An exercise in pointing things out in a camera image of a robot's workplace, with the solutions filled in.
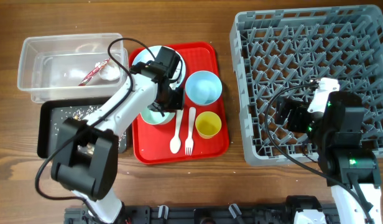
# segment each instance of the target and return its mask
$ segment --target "green led light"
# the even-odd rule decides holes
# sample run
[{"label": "green led light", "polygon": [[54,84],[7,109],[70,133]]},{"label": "green led light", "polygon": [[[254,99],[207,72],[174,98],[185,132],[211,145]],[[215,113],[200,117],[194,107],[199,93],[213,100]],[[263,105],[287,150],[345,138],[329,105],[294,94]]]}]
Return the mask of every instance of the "green led light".
[{"label": "green led light", "polygon": [[350,159],[349,160],[349,164],[351,164],[351,165],[355,165],[355,164],[357,164],[358,162],[355,160],[355,159]]}]

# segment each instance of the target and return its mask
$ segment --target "bowl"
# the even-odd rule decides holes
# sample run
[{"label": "bowl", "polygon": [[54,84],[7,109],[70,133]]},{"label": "bowl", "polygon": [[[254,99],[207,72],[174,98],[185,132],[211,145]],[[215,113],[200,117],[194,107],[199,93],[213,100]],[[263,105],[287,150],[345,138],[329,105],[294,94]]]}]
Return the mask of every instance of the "bowl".
[{"label": "bowl", "polygon": [[148,108],[145,108],[141,112],[141,116],[143,121],[146,122],[147,124],[158,125],[158,124],[167,124],[168,122],[170,122],[172,118],[175,116],[175,113],[165,112],[163,117],[160,112],[154,112]]},{"label": "bowl", "polygon": [[196,118],[196,129],[203,139],[210,139],[222,128],[221,118],[214,112],[205,111],[200,113]]},{"label": "bowl", "polygon": [[196,105],[214,103],[222,94],[222,83],[218,76],[209,71],[195,72],[186,81],[186,94]]}]

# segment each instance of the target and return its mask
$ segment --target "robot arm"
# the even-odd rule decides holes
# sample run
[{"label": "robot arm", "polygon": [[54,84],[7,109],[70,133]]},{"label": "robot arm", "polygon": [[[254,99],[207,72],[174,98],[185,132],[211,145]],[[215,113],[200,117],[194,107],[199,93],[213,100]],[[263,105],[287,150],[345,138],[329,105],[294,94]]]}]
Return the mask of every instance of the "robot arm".
[{"label": "robot arm", "polygon": [[[338,90],[337,80],[322,78],[309,106],[280,99],[276,123],[288,118],[288,130],[307,133],[318,146],[318,165],[323,173],[349,187],[375,224],[382,223],[378,163],[371,151],[360,146],[364,107],[357,95]],[[349,192],[329,180],[327,185],[341,223],[366,223],[362,207]],[[307,215],[297,214],[294,223],[304,223]]]},{"label": "robot arm", "polygon": [[[133,75],[101,108],[82,121],[68,118],[59,130],[57,147],[80,132],[85,134],[53,158],[51,177],[84,198],[100,222],[124,223],[125,219],[124,205],[112,189],[117,175],[118,136],[147,107],[161,113],[183,109],[183,89],[173,90],[169,85],[179,62],[174,50],[161,48],[154,61],[132,66]],[[103,117],[103,122],[93,126]],[[80,150],[86,146],[93,149],[92,155]]]}]

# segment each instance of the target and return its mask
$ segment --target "tray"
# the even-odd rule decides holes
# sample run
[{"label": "tray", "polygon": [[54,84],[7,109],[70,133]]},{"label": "tray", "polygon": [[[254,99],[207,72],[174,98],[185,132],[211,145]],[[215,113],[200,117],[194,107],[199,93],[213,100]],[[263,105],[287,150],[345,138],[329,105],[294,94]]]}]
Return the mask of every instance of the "tray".
[{"label": "tray", "polygon": [[[108,100],[109,97],[99,97],[45,102],[41,106],[37,145],[38,156],[45,159],[56,149],[57,133],[63,121],[75,115],[82,118],[97,110]],[[122,153],[127,148],[127,134],[125,132],[118,137],[118,152]]]},{"label": "tray", "polygon": [[[207,70],[218,75],[215,50],[205,42],[188,44],[168,45],[182,55],[186,62],[186,77],[194,72]],[[136,55],[143,49],[135,50],[129,56],[129,64],[132,63]],[[212,111],[218,114],[222,120],[221,131],[211,139],[202,139],[197,130],[193,130],[194,148],[191,156],[185,155],[185,141],[188,132],[188,110],[189,107],[196,108],[196,117],[204,111]],[[163,164],[168,162],[189,161],[216,157],[224,154],[229,147],[229,133],[224,112],[222,96],[213,104],[208,106],[198,106],[185,97],[182,125],[179,137],[182,141],[181,148],[177,154],[172,154],[169,149],[170,140],[175,133],[175,118],[164,125],[148,125],[140,115],[132,123],[132,136],[134,144],[134,154],[136,158],[144,164]]]},{"label": "tray", "polygon": [[[291,163],[270,144],[264,111],[284,88],[321,77],[337,78],[341,90],[361,97],[366,107],[361,144],[383,157],[383,15],[377,6],[240,12],[230,45],[248,164]],[[309,102],[313,92],[303,88],[283,96]],[[317,147],[305,144],[306,134],[292,133],[286,124],[269,126],[270,135],[293,158],[308,162],[305,149],[312,159],[318,158]]]}]

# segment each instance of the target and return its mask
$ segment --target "dish rack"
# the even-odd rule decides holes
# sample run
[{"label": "dish rack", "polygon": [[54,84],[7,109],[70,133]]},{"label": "dish rack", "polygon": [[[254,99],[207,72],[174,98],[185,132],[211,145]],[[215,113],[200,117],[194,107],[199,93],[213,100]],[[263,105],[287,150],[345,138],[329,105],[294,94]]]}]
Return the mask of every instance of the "dish rack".
[{"label": "dish rack", "polygon": [[[341,90],[361,97],[366,107],[361,144],[383,157],[383,15],[377,6],[240,12],[230,46],[248,164],[291,163],[270,144],[264,111],[284,88],[321,77],[337,78]],[[283,96],[309,102],[313,92],[301,88]],[[288,131],[287,123],[275,124],[274,114],[271,107],[270,135],[279,146],[300,162],[309,161],[303,153],[317,159],[317,147],[307,135]]]}]

